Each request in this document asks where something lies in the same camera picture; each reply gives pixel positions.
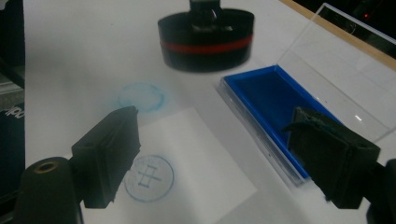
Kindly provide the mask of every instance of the red stripe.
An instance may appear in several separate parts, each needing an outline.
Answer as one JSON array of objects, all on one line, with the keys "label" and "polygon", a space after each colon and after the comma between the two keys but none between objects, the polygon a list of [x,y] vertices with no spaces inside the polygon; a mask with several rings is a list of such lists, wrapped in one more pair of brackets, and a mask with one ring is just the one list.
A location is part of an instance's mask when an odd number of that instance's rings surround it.
[{"label": "red stripe", "polygon": [[176,51],[179,53],[215,54],[215,53],[232,51],[235,49],[242,49],[248,46],[252,40],[253,40],[253,35],[250,35],[241,40],[237,40],[226,44],[218,44],[218,45],[190,46],[190,45],[178,45],[178,44],[166,43],[161,41],[161,46],[163,46],[163,48]]}]

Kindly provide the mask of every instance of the black cylindrical object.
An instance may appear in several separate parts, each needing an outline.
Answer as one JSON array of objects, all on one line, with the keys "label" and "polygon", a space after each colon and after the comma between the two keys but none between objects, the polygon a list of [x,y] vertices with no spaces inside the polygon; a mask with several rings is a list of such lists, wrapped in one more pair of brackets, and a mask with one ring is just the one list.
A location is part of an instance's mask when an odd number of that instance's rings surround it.
[{"label": "black cylindrical object", "polygon": [[212,72],[235,67],[250,56],[254,15],[222,9],[219,0],[190,0],[189,12],[158,21],[163,59],[170,67]]}]

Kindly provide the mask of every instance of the transparent plastic box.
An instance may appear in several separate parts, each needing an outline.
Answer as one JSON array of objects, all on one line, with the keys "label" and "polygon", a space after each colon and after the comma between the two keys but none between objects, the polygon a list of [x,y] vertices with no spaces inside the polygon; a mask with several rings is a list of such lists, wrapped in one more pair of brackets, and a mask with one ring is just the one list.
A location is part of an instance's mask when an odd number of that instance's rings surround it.
[{"label": "transparent plastic box", "polygon": [[396,41],[323,4],[277,64],[224,77],[219,93],[292,186],[310,180],[282,126],[312,107],[377,143],[396,130]]}]

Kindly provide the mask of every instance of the blue circle drawing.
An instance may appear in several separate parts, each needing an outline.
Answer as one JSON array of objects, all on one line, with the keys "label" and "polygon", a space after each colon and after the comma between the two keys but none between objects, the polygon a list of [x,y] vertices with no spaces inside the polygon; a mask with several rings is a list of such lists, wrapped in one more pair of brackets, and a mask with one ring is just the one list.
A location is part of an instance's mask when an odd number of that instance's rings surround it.
[{"label": "blue circle drawing", "polygon": [[164,93],[149,83],[136,82],[122,89],[119,95],[121,107],[134,105],[140,112],[157,111],[165,103]]},{"label": "blue circle drawing", "polygon": [[156,155],[134,160],[124,177],[128,194],[141,203],[153,203],[163,198],[173,187],[175,173],[171,164]]}]

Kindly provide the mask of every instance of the blue foam insert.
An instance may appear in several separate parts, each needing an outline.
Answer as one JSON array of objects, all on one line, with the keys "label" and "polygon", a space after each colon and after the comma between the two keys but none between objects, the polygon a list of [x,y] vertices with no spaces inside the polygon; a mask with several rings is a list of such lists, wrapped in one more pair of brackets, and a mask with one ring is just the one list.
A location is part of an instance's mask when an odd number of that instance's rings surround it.
[{"label": "blue foam insert", "polygon": [[296,106],[315,109],[334,120],[337,118],[278,65],[227,76],[224,80],[300,175],[309,177],[289,152],[289,133],[282,129],[292,122]]}]

